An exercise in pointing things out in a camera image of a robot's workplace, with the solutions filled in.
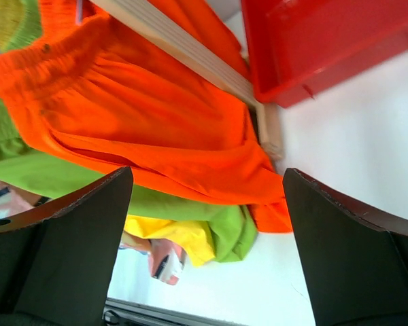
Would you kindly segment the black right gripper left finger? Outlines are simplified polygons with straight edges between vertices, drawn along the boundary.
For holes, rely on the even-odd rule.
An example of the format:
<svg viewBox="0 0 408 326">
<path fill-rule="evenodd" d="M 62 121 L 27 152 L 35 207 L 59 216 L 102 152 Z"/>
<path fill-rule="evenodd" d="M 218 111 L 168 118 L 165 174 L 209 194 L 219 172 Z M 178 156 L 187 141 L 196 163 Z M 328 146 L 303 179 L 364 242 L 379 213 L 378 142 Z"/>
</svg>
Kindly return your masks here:
<svg viewBox="0 0 408 326">
<path fill-rule="evenodd" d="M 133 188 L 129 168 L 0 219 L 0 325 L 100 325 Z"/>
</svg>

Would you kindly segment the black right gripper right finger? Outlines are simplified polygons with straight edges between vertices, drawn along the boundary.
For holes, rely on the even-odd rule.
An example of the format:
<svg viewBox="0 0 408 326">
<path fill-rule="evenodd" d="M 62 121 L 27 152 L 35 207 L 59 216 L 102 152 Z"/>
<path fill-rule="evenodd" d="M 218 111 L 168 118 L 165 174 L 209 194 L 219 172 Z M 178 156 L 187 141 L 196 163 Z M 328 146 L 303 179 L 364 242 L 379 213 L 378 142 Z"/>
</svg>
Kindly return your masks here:
<svg viewBox="0 0 408 326">
<path fill-rule="evenodd" d="M 408 325 L 408 220 L 289 168 L 286 202 L 317 325 Z"/>
</svg>

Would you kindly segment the orange shorts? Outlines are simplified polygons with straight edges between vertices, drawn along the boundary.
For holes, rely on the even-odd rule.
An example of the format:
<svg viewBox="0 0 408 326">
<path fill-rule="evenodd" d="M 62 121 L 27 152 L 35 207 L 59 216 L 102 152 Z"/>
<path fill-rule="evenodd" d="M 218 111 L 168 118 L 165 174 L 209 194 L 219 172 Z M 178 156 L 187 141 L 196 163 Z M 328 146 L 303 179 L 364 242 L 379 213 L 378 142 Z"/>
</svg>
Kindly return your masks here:
<svg viewBox="0 0 408 326">
<path fill-rule="evenodd" d="M 31 147 L 208 204 L 247 205 L 261 232 L 292 224 L 247 106 L 94 4 L 40 1 L 43 35 L 0 54 L 0 99 Z"/>
</svg>

